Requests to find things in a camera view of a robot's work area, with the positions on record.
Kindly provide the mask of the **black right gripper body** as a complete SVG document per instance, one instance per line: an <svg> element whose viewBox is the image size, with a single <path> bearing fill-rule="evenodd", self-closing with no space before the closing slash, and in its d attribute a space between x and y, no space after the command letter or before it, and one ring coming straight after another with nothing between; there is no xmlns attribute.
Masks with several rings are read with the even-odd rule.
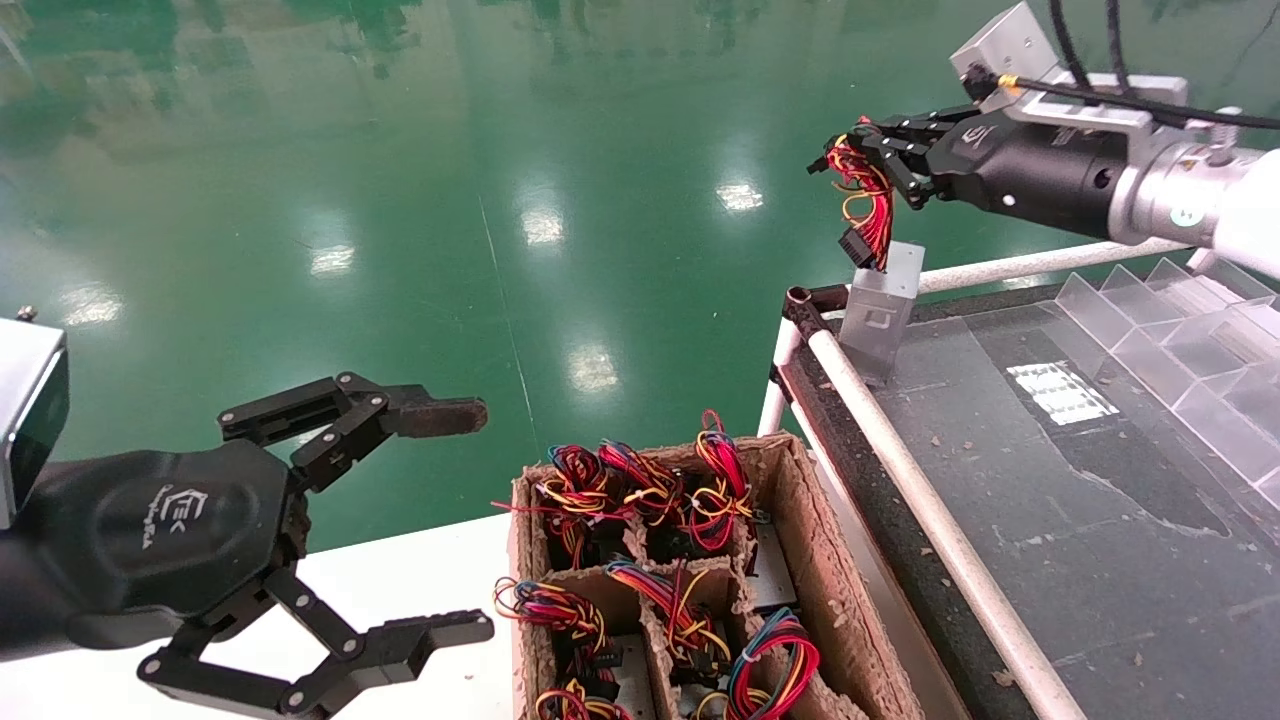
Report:
<svg viewBox="0 0 1280 720"><path fill-rule="evenodd" d="M1126 169L1120 133L1015 120L1004 111L961 120L925 155L936 188L983 211L1107 240Z"/></svg>

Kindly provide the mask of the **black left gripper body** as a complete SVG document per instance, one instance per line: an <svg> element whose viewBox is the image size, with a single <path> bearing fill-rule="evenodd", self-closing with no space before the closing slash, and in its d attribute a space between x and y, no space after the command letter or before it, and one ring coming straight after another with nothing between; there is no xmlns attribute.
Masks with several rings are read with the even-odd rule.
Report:
<svg viewBox="0 0 1280 720"><path fill-rule="evenodd" d="M186 623L230 638L307 536L293 471L246 441L50 464L3 532L3 660L134 648Z"/></svg>

